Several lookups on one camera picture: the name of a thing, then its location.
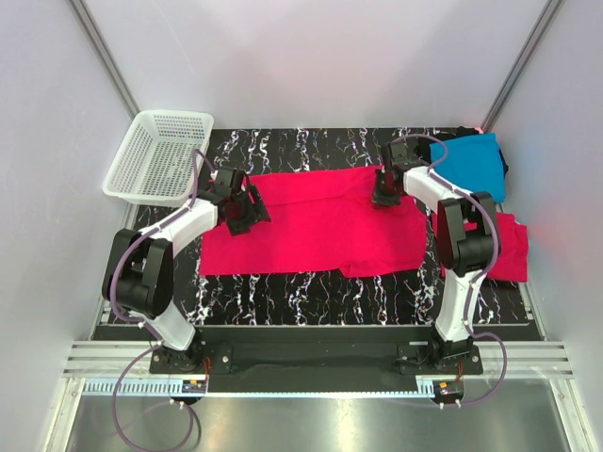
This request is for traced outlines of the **folded red t shirt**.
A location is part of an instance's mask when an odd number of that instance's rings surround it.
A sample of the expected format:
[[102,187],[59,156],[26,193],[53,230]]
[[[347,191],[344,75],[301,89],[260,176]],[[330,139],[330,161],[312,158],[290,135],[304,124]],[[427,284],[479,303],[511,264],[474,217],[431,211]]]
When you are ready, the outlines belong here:
[[528,229],[513,214],[497,212],[497,237],[500,250],[497,261],[489,270],[491,280],[525,283],[528,280],[530,251]]

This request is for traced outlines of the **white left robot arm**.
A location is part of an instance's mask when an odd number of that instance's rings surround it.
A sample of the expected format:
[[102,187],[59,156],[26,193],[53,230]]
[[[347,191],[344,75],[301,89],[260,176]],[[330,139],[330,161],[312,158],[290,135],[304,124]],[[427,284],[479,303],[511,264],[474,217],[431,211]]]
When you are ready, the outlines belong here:
[[115,316],[146,328],[161,346],[190,348],[196,334],[173,301],[174,258],[201,235],[224,224],[232,235],[269,221],[258,188],[241,169],[220,168],[205,189],[141,230],[121,229],[113,239],[102,296]]

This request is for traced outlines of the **white plastic basket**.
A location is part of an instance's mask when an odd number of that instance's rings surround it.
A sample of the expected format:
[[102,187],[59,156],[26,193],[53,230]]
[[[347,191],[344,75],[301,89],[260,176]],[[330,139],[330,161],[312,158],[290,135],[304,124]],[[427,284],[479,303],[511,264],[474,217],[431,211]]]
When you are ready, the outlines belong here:
[[143,110],[133,119],[103,182],[109,197],[136,205],[179,207],[189,197],[193,167],[207,151],[212,115]]

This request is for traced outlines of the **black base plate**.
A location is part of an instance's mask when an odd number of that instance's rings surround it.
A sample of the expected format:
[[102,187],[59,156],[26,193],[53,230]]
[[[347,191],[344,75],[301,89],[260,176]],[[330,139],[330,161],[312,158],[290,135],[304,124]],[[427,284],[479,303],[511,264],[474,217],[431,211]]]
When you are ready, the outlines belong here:
[[418,377],[482,375],[476,349],[460,363],[427,361],[430,336],[413,326],[210,326],[187,352],[155,353],[151,370],[206,375],[213,396],[371,396],[414,391]]

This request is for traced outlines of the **red t shirt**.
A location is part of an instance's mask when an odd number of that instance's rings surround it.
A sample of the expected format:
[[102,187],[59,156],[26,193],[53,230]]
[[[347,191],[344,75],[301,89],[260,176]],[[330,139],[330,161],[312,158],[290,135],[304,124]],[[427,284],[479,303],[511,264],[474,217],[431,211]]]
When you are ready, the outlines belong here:
[[497,261],[489,270],[491,280],[525,283],[528,280],[530,251],[528,229],[513,214],[497,212],[497,237],[500,250]]
[[427,219],[415,201],[376,207],[373,167],[254,175],[270,219],[245,234],[204,234],[204,276],[338,270],[347,278],[422,266]]

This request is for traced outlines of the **aluminium frame rail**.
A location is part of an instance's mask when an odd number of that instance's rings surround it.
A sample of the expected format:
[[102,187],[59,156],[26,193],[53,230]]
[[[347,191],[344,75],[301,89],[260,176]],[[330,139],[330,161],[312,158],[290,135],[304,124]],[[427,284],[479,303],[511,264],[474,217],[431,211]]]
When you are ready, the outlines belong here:
[[63,375],[86,395],[175,397],[432,398],[442,383],[498,379],[572,379],[564,346],[555,342],[481,342],[467,363],[432,368],[419,343],[219,344],[210,364],[187,370],[145,342],[76,342]]

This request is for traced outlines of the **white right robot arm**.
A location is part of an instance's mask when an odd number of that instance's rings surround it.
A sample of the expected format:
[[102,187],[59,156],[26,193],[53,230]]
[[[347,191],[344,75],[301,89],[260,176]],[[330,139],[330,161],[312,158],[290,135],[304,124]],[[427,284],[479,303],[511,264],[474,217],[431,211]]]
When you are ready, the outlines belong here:
[[372,202],[392,206],[410,196],[437,215],[436,249],[445,270],[442,306],[435,320],[440,347],[460,347],[473,336],[471,318],[481,283],[501,251],[497,211],[487,192],[470,192],[439,175],[435,167],[448,155],[424,164],[400,137],[380,149],[382,167],[376,171]]

